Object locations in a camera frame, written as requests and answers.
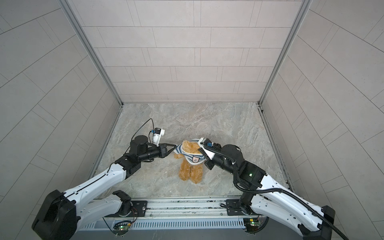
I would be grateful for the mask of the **brown teddy bear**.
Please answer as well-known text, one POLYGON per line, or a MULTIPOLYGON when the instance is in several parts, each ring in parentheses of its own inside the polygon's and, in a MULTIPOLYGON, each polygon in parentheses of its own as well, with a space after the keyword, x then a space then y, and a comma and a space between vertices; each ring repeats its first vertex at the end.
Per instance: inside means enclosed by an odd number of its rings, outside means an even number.
POLYGON ((203 163, 200 165, 191 165, 183 155, 174 155, 175 159, 182 159, 179 170, 179 178, 183 181, 190 180, 194 184, 199 184, 203 180, 203 163))

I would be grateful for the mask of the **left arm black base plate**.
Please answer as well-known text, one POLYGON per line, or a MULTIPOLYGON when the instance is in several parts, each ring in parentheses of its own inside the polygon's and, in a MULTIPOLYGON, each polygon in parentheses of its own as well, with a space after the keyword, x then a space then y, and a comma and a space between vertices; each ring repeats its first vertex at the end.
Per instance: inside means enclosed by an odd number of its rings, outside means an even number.
POLYGON ((147 201, 132 201, 128 207, 121 207, 121 209, 111 215, 107 215, 106 218, 133 218, 144 217, 146 214, 148 202, 147 201))

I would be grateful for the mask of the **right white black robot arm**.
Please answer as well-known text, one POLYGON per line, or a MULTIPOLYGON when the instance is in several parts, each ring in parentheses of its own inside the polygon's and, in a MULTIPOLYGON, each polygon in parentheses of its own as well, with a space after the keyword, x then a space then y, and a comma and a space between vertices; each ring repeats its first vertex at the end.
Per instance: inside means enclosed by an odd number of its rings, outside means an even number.
POLYGON ((234 186, 243 194, 235 211, 263 215, 294 230, 304 240, 330 240, 335 231, 335 211, 314 205, 294 194, 257 165, 246 161, 235 145, 201 144, 209 169, 214 166, 233 175, 234 186))

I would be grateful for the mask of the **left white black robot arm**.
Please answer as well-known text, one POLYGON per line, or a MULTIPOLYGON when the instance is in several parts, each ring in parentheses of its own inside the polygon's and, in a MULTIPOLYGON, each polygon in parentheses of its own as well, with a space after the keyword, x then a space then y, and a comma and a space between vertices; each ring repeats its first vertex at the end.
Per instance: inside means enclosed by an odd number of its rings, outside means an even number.
POLYGON ((176 147, 149 143, 147 136, 135 137, 128 152, 105 171, 64 192, 49 193, 32 223, 32 230, 43 240, 69 240, 77 230, 102 217, 115 214, 136 217, 132 198, 121 190, 98 201, 95 198, 132 176, 143 162, 165 158, 176 147))

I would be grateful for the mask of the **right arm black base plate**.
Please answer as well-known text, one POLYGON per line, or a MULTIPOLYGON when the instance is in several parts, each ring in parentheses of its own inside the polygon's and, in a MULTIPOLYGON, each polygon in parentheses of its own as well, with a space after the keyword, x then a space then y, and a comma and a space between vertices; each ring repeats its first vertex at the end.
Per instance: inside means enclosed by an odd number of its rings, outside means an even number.
POLYGON ((242 212, 240 208, 240 200, 239 199, 227 199, 224 203, 227 209, 228 216, 257 216, 256 213, 245 214, 242 212))

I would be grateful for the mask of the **blue white striped knit sweater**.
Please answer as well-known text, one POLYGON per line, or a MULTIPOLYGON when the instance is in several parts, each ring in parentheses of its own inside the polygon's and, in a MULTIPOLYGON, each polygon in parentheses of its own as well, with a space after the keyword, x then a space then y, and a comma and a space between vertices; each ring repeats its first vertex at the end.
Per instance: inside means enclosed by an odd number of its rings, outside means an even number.
POLYGON ((183 155, 191 165, 200 165, 206 160, 205 156, 199 151, 199 139, 184 140, 173 150, 175 154, 183 155))

